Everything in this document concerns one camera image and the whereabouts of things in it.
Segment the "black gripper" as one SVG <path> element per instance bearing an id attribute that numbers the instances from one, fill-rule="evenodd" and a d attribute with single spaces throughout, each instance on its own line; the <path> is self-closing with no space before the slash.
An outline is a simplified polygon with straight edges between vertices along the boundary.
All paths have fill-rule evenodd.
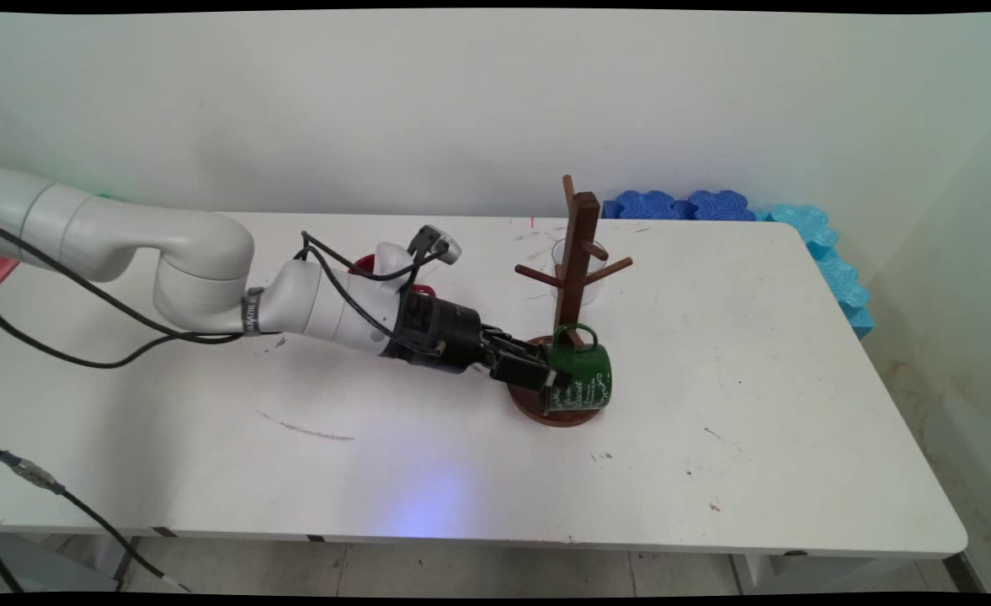
<path id="1" fill-rule="evenodd" d="M 483 327 L 478 311 L 425 293 L 400 296 L 396 340 L 382 357 L 414 367 L 461 375 L 490 354 L 490 377 L 527 391 L 561 389 L 571 383 L 568 369 L 557 367 L 536 343 L 512 337 L 500 327 Z"/>

